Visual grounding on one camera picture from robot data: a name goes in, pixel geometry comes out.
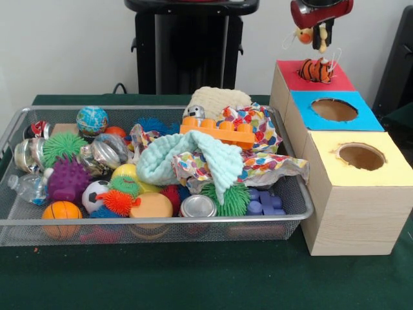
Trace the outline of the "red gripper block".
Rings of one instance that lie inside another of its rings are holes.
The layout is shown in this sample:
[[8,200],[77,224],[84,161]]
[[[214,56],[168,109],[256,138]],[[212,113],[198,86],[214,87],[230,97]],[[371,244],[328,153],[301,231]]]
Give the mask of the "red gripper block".
[[334,19],[349,14],[353,6],[353,0],[295,0],[290,2],[290,12],[298,28],[312,28],[312,48],[319,50],[320,23],[325,22],[325,43],[329,46],[332,41]]

